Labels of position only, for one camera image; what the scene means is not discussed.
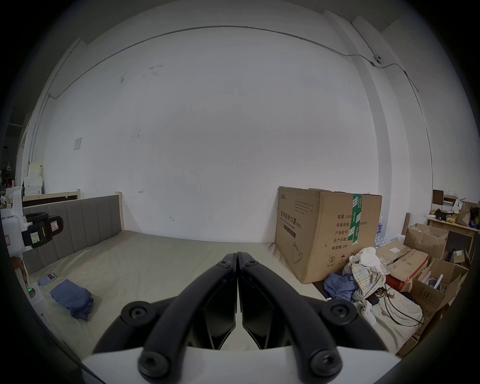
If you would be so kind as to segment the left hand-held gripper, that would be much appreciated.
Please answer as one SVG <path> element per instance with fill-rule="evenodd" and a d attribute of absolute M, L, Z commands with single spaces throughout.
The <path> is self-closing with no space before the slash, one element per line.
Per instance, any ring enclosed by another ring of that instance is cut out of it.
<path fill-rule="evenodd" d="M 46 212 L 24 215 L 22 202 L 22 192 L 16 189 L 13 193 L 12 204 L 1 209 L 4 240 L 10 258 L 14 256 L 23 258 L 24 253 L 49 243 L 54 236 L 60 234 L 64 229 L 63 218 L 59 215 L 49 215 Z M 30 286 L 28 282 L 28 292 L 30 297 L 27 297 L 24 293 L 27 301 L 42 322 L 46 323 L 43 315 L 46 302 L 39 285 L 34 283 L 33 286 Z"/>

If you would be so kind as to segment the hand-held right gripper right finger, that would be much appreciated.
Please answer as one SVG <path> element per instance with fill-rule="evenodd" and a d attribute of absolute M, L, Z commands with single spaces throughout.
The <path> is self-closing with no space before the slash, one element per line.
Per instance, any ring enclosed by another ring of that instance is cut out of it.
<path fill-rule="evenodd" d="M 347 366 L 338 347 L 387 353 L 353 303 L 302 296 L 246 252 L 238 253 L 238 289 L 244 329 L 261 350 L 291 346 L 299 377 L 337 377 Z"/>

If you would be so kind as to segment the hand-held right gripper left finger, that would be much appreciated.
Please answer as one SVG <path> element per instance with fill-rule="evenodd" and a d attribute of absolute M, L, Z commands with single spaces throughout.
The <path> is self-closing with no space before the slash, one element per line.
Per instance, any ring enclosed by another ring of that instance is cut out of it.
<path fill-rule="evenodd" d="M 188 343 L 220 349 L 236 325 L 238 254 L 227 254 L 176 297 L 126 304 L 94 355 L 142 348 L 141 377 L 181 377 Z"/>

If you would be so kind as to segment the person's left hand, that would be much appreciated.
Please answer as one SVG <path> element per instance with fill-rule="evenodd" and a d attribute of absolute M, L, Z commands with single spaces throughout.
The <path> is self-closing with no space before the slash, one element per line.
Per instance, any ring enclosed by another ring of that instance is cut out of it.
<path fill-rule="evenodd" d="M 28 292 L 28 275 L 25 269 L 25 264 L 22 257 L 10 257 L 11 266 L 13 267 L 16 277 L 18 278 L 21 288 L 26 294 L 27 298 L 30 297 Z"/>

